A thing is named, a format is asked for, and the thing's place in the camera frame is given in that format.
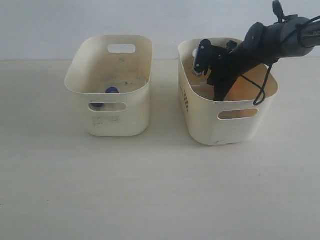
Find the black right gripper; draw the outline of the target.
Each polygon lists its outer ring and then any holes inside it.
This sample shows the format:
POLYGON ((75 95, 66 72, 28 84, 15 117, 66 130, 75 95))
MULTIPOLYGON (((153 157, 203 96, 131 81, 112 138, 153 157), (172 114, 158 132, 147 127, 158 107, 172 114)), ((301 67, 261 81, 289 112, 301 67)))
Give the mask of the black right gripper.
POLYGON ((214 86, 213 100, 223 102, 237 79, 262 63, 246 43, 235 45, 234 41, 229 41, 226 52, 211 64, 207 84, 214 86))

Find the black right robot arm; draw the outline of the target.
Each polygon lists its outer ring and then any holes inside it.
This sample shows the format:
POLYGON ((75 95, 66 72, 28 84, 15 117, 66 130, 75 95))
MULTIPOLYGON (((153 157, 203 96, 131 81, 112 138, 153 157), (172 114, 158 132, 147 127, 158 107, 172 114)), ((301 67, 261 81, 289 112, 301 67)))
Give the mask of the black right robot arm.
POLYGON ((280 59, 304 57, 320 45, 320 18, 285 15, 278 0, 272 2, 277 21, 271 25, 254 23, 242 42, 229 40, 212 55, 207 84, 231 88, 236 80, 259 65, 271 67, 280 59))

